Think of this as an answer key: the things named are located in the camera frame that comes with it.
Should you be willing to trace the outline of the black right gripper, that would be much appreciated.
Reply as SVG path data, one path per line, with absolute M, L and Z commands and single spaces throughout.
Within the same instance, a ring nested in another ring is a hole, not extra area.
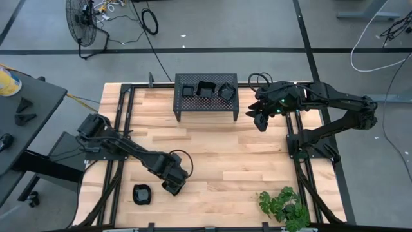
M 264 117 L 264 115 L 286 115 L 284 101 L 286 97 L 286 87 L 269 88 L 262 87 L 263 92 L 268 92 L 263 95 L 263 102 L 257 101 L 251 104 L 248 109 L 263 109 L 263 113 L 259 110 L 246 112 L 249 117 Z

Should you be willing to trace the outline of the black rounded square plate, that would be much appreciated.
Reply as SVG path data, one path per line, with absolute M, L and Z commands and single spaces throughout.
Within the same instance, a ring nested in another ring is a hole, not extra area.
M 151 188 L 147 184 L 135 184 L 133 186 L 133 202 L 137 205 L 149 205 L 151 203 Z
M 230 102 L 236 94 L 236 89 L 229 83 L 223 84 L 218 90 L 218 97 L 225 102 Z

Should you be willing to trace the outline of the black pot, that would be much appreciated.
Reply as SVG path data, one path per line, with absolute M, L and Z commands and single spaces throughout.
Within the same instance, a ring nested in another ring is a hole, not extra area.
M 213 82 L 200 81 L 197 86 L 196 94 L 199 97 L 210 99 L 215 91 L 216 84 Z

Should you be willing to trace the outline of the black perforated metal shelf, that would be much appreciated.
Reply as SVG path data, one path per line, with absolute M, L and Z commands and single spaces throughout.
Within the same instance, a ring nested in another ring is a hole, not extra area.
M 199 97 L 196 94 L 200 81 L 216 84 L 215 91 L 210 99 Z M 229 83 L 236 89 L 236 94 L 230 102 L 225 102 L 218 97 L 219 88 Z M 193 97 L 182 97 L 183 85 L 194 86 Z M 178 73 L 175 75 L 173 112 L 177 121 L 181 121 L 182 112 L 232 112 L 233 120 L 239 115 L 239 90 L 238 76 L 235 73 Z

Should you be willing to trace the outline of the green leafy plant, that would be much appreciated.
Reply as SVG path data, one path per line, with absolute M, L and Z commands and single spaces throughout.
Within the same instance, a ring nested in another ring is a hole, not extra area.
M 276 197 L 266 191 L 258 195 L 258 204 L 268 217 L 283 223 L 288 232 L 298 232 L 310 224 L 308 208 L 292 187 L 285 186 Z

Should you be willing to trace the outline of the grey desk foot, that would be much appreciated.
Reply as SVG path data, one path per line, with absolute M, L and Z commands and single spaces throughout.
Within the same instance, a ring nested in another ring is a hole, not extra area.
M 385 12 L 382 9 L 389 0 L 373 0 L 369 6 L 363 11 L 357 12 L 338 12 L 336 18 L 338 19 L 383 19 L 394 21 L 400 17 L 400 14 L 395 12 Z
M 406 103 L 412 104 L 412 91 L 397 94 L 367 94 L 375 102 Z

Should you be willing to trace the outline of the black caster wheel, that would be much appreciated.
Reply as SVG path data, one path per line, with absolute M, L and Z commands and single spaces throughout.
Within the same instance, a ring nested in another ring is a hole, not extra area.
M 29 195 L 27 200 L 29 200 L 29 206 L 34 208 L 40 204 L 39 200 L 39 193 L 37 191 L 32 191 Z

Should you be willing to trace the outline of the dark grey side table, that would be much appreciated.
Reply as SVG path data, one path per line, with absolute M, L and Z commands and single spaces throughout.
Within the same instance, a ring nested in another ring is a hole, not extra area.
M 5 133 L 14 137 L 12 145 L 0 153 L 0 207 L 28 171 L 34 173 L 35 178 L 51 177 L 76 184 L 81 181 L 84 174 L 84 168 L 54 161 L 47 155 L 28 149 L 68 91 L 24 73 L 14 70 L 10 73 L 19 78 L 23 86 L 13 96 L 0 96 L 0 137 Z M 32 101 L 33 105 L 21 113 L 16 113 L 21 97 Z M 24 126 L 15 124 L 15 114 L 31 113 L 35 113 L 36 118 Z

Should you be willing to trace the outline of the black handheld device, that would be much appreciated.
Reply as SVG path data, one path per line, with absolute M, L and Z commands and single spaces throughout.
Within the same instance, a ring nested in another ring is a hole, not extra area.
M 5 149 L 9 148 L 14 141 L 14 137 L 9 134 L 5 133 L 0 137 L 0 153 Z

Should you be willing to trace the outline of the black floor fan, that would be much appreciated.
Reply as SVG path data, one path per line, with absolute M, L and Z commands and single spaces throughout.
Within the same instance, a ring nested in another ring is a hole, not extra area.
M 68 29 L 73 40 L 77 44 L 79 57 L 84 60 L 105 53 L 109 42 L 109 33 L 97 26 L 97 11 L 95 10 L 93 3 L 94 0 L 65 1 Z M 82 48 L 91 46 L 95 42 L 98 31 L 106 36 L 104 47 L 89 55 L 82 55 Z

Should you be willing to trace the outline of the yellow and white bag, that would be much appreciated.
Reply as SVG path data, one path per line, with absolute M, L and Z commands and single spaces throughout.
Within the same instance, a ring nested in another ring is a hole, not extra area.
M 9 70 L 0 66 L 0 96 L 10 97 L 18 93 L 23 84 Z

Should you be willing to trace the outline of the black table rail frame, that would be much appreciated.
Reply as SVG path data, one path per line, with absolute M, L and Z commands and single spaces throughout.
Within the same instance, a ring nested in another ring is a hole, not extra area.
M 245 115 L 255 101 L 248 88 L 239 89 L 239 115 L 230 112 L 173 113 L 170 84 L 139 87 L 126 97 L 120 115 L 131 139 L 148 150 L 178 150 L 182 167 L 191 176 L 176 196 L 164 190 L 160 179 L 139 160 L 124 163 L 119 194 L 109 197 L 104 222 L 117 228 L 259 227 L 278 226 L 259 207 L 262 191 L 276 196 L 285 187 L 297 187 L 293 160 L 286 145 L 286 119 L 276 116 L 260 132 Z M 133 202 L 133 186 L 147 184 L 151 203 Z

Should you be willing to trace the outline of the black triangular bracket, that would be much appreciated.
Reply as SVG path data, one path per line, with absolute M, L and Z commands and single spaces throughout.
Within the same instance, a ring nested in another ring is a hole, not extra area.
M 32 119 L 36 118 L 35 113 L 31 114 L 15 114 L 14 120 L 17 126 L 24 126 L 27 122 L 31 121 Z
M 21 112 L 23 112 L 25 109 L 27 109 L 28 107 L 30 107 L 30 106 L 32 106 L 32 105 L 33 105 L 33 102 L 32 102 L 32 101 L 30 101 L 30 100 L 28 100 L 28 99 L 26 99 L 26 98 L 24 98 L 24 97 L 21 97 L 20 102 L 19 102 L 19 105 L 18 105 L 18 107 L 17 107 L 17 109 L 16 109 L 16 113 L 21 113 Z

